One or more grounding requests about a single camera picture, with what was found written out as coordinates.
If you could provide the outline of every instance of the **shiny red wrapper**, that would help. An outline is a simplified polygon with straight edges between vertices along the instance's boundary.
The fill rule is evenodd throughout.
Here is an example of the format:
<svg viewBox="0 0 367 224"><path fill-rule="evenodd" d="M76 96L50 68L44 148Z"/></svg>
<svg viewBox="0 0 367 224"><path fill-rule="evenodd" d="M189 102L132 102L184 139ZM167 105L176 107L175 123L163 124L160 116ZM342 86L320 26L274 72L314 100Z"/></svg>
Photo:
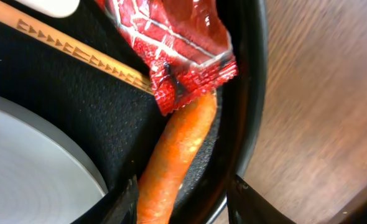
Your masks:
<svg viewBox="0 0 367 224"><path fill-rule="evenodd" d="M163 115L238 73L215 0L95 1L149 66Z"/></svg>

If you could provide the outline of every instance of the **red wrapper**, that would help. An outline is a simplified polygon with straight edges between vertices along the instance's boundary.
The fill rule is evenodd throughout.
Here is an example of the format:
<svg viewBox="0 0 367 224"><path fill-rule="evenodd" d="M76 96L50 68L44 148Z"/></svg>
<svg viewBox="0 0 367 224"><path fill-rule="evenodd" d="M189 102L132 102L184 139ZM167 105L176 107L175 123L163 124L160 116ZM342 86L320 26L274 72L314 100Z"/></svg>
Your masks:
<svg viewBox="0 0 367 224"><path fill-rule="evenodd" d="M215 0L95 0L150 68L162 114L237 73Z"/></svg>

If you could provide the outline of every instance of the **white object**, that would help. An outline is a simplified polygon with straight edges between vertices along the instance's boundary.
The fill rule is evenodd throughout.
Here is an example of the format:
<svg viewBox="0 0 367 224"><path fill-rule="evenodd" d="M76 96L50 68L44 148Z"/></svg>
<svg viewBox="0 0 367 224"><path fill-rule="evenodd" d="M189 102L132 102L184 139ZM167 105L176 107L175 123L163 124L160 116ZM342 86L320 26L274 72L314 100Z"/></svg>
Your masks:
<svg viewBox="0 0 367 224"><path fill-rule="evenodd" d="M105 192L95 165L66 134L0 98L0 224L71 223Z"/></svg>
<svg viewBox="0 0 367 224"><path fill-rule="evenodd" d="M80 0L16 0L45 15L63 18L76 11Z"/></svg>

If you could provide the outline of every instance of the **black tray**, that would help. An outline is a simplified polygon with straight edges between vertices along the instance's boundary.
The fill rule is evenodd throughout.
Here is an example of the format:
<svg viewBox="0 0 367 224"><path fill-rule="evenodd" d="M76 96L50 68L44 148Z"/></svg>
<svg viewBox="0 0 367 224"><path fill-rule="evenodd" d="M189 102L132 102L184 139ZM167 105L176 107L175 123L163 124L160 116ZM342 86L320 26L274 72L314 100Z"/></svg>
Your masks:
<svg viewBox="0 0 367 224"><path fill-rule="evenodd" d="M92 0L54 19L10 5L126 63L148 68ZM218 89L219 110L187 174L171 223L211 223L226 204L224 183L243 175L253 153L266 84L263 0L218 1L231 32L240 76ZM37 113L71 137L93 160L109 189L139 177L168 117L152 96L0 23L0 96Z"/></svg>

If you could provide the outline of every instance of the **carrot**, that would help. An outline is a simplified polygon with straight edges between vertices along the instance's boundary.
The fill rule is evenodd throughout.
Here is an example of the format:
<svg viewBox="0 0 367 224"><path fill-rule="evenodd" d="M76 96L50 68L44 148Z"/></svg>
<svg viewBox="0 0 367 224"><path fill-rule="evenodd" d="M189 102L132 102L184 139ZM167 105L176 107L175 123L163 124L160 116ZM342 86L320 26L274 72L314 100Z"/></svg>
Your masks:
<svg viewBox="0 0 367 224"><path fill-rule="evenodd" d="M137 223L169 222L179 187L215 113L215 94L207 93L171 116L139 180Z"/></svg>

